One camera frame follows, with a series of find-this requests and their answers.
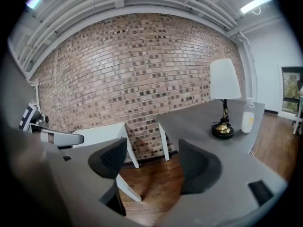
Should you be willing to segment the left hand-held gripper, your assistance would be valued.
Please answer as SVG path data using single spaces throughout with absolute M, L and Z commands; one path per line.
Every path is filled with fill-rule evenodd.
M 48 128 L 48 123 L 49 118 L 29 104 L 23 113 L 18 129 L 37 135 L 42 142 L 54 144 L 54 133 Z M 56 133 L 56 145 L 60 148 L 72 147 L 83 142 L 84 136 L 81 134 Z

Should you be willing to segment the white wall pipe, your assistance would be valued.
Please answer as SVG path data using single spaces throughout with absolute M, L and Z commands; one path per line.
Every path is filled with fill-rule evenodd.
M 251 52 L 250 42 L 243 32 L 237 33 L 237 47 L 244 69 L 246 97 L 251 97 L 254 102 L 256 102 L 258 98 L 256 66 Z

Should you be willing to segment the long ceiling light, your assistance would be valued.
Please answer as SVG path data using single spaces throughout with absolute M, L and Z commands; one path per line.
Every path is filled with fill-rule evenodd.
M 253 0 L 250 3 L 246 4 L 245 6 L 241 7 L 240 10 L 243 14 L 255 9 L 256 7 L 259 7 L 260 5 L 269 2 L 271 0 Z

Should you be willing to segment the white desk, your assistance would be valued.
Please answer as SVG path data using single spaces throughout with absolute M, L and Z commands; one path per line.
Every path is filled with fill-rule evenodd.
M 299 127 L 299 122 L 302 121 L 302 119 L 301 119 L 302 109 L 303 109 L 303 97 L 300 97 L 298 114 L 297 114 L 297 118 L 296 118 L 295 124 L 294 124 L 293 135 L 296 134 L 298 127 Z

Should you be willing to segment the black framed window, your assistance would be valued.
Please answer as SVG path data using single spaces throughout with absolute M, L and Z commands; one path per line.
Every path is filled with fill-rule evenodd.
M 295 120 L 299 113 L 299 91 L 303 84 L 303 67 L 282 67 L 282 110 L 286 118 Z

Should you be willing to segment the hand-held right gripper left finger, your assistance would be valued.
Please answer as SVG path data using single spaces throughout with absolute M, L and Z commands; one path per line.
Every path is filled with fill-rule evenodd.
M 64 203 L 64 227 L 133 227 L 125 217 L 116 177 L 126 157 L 126 139 L 59 150 L 54 178 Z

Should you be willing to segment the dark grey table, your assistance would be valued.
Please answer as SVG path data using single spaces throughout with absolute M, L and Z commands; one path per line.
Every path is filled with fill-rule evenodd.
M 230 124 L 234 129 L 231 139 L 222 140 L 212 135 L 212 124 L 223 115 L 223 102 L 212 100 L 184 109 L 157 115 L 157 121 L 169 140 L 178 149 L 178 140 L 197 140 L 206 146 L 217 145 L 223 148 L 249 153 L 258 136 L 265 111 L 263 103 L 255 103 L 255 117 L 250 133 L 241 131 L 245 101 L 228 100 Z

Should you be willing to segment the white shade table lamp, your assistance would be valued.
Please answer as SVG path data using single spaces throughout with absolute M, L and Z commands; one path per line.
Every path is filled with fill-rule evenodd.
M 234 65 L 229 58 L 218 59 L 210 64 L 210 98 L 223 103 L 223 115 L 211 126 L 212 135 L 228 140 L 233 137 L 234 129 L 229 122 L 229 99 L 241 98 L 241 89 Z

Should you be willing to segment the clear plastic bottle white cap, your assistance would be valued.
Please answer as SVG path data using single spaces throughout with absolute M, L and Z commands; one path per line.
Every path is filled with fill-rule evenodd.
M 244 106 L 244 112 L 242 116 L 241 131 L 243 133 L 250 133 L 254 123 L 255 117 L 255 105 L 252 98 L 248 98 Z

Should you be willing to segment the white table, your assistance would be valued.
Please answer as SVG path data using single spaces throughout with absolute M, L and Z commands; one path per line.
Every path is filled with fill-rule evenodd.
M 90 129 L 77 130 L 73 134 L 80 134 L 84 136 L 84 142 L 82 144 L 73 145 L 73 148 L 85 147 L 88 145 L 93 145 L 101 142 L 105 142 L 108 140 L 116 139 L 116 138 L 126 138 L 127 139 L 127 152 L 132 160 L 135 168 L 139 168 L 139 163 L 134 154 L 133 148 L 131 146 L 130 140 L 128 138 L 125 123 L 116 123 L 107 126 L 95 127 Z M 116 183 L 118 188 L 128 195 L 131 199 L 136 202 L 141 202 L 142 198 L 138 195 L 122 178 L 121 175 L 118 175 L 116 178 Z

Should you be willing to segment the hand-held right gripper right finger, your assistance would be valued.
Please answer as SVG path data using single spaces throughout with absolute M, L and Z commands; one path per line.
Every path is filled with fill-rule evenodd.
M 287 182 L 252 155 L 180 139 L 184 182 L 159 227 L 251 227 L 276 204 Z

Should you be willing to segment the small ceiling light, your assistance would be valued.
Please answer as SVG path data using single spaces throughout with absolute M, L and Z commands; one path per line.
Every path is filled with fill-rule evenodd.
M 38 3 L 40 2 L 41 0 L 26 0 L 25 4 L 31 8 L 31 9 L 34 9 Z

